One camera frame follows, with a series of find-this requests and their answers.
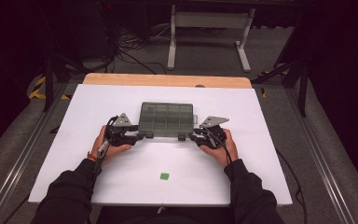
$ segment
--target metal frame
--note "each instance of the metal frame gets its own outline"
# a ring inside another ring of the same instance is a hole
[[[327,192],[330,196],[331,201],[333,202],[334,207],[336,208],[338,217],[341,223],[352,224],[355,223],[351,215],[347,204],[345,203],[344,197],[339,190],[336,179],[330,171],[327,161],[324,158],[321,148],[319,147],[318,142],[316,141],[315,135],[310,128],[308,120],[302,116],[301,111],[297,107],[297,98],[296,93],[293,89],[286,89],[286,96],[289,99],[289,102],[296,112],[296,117],[301,124],[304,133],[306,134],[308,141],[310,142],[310,147],[312,149],[311,155],[313,160],[318,167],[319,173],[322,177],[322,181],[327,189]]]
[[[244,72],[250,72],[251,67],[246,57],[244,45],[251,28],[255,9],[249,9],[248,13],[205,13],[205,12],[176,12],[175,5],[172,6],[171,14],[171,43],[168,53],[167,68],[173,70],[175,67],[176,54],[176,27],[213,27],[243,29],[241,41],[236,41],[236,49],[240,56]]]
[[[17,183],[19,182],[22,173],[25,170],[25,167],[28,164],[28,161],[31,159],[32,154],[39,142],[40,134],[42,133],[43,129],[45,128],[48,120],[54,111],[55,106],[59,102],[59,99],[63,95],[67,84],[60,83],[59,87],[57,88],[54,94],[54,100],[51,103],[47,112],[43,113],[42,116],[39,118],[39,121],[34,128],[28,142],[25,144],[24,149],[22,150],[20,156],[17,158],[16,163],[13,165],[13,168],[7,175],[7,179],[3,184],[2,188],[0,189],[0,215],[7,204],[8,199],[10,198],[11,194],[13,193],[14,188],[16,188]]]

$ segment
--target metal stand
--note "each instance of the metal stand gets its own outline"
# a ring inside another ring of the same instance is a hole
[[[241,59],[244,72],[250,72],[251,67],[243,49],[246,38],[251,28],[255,9],[252,8],[248,13],[201,13],[201,12],[176,12],[175,6],[172,6],[171,15],[171,43],[168,54],[169,70],[175,67],[176,54],[176,27],[211,27],[211,28],[234,28],[242,29],[242,40],[236,41],[236,48]]]

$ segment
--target human hand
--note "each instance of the human hand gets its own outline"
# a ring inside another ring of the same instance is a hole
[[[100,146],[103,144],[103,136],[105,133],[105,129],[106,129],[106,125],[104,125],[101,128],[100,134],[97,136],[97,138],[94,141],[94,146],[92,147],[92,151],[90,153],[90,155],[94,158],[98,157],[98,148],[100,148]],[[114,147],[109,145],[109,147],[107,148],[106,151],[106,155],[103,159],[103,165],[107,164],[108,162],[110,162],[118,153],[127,151],[131,148],[131,145],[121,145],[119,147]]]
[[[226,148],[231,156],[232,161],[236,161],[238,159],[238,151],[237,146],[235,146],[234,141],[232,140],[231,132],[228,129],[223,129],[223,132],[225,132],[227,140],[226,140]],[[216,161],[225,168],[229,160],[227,158],[226,151],[223,147],[217,148],[217,149],[211,149],[205,145],[200,146],[200,149],[205,152],[206,154],[214,157]]]

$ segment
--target metal rail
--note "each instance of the metal rail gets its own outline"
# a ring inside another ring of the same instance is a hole
[[[336,208],[341,223],[355,223],[351,212],[345,203],[344,197],[342,196],[341,191],[338,188],[336,179],[334,178],[333,174],[330,171],[330,168],[327,165],[326,160],[324,159],[324,155],[318,145],[318,142],[316,141],[315,135],[310,128],[308,120],[301,116],[301,112],[299,111],[297,106],[297,98],[295,91],[293,89],[286,89],[285,92],[292,108],[296,112],[296,117],[298,118],[298,121],[300,122],[304,133],[306,134],[310,142],[310,147],[312,149],[312,158],[315,161],[316,166],[318,167],[319,173],[322,177],[327,192],[330,195],[331,201]]]
[[[28,161],[31,159],[32,154],[34,153],[34,149],[39,142],[39,136],[44,130],[52,112],[56,104],[59,102],[60,97],[63,95],[63,92],[66,89],[67,84],[60,83],[58,84],[58,88],[54,94],[54,101],[50,107],[50,109],[43,113],[42,116],[39,118],[39,121],[34,128],[28,142],[26,143],[24,149],[22,150],[20,156],[17,158],[16,163],[13,165],[12,169],[10,170],[9,174],[7,175],[7,179],[0,189],[0,215],[7,204],[8,199],[10,198],[11,194],[13,193],[14,188],[16,188],[17,183],[19,182],[25,167],[28,164]]]

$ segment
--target small green square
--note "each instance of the small green square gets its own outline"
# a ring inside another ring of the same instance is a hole
[[[160,179],[165,179],[167,180],[168,178],[170,178],[170,174],[167,173],[161,173],[161,175],[159,176]]]

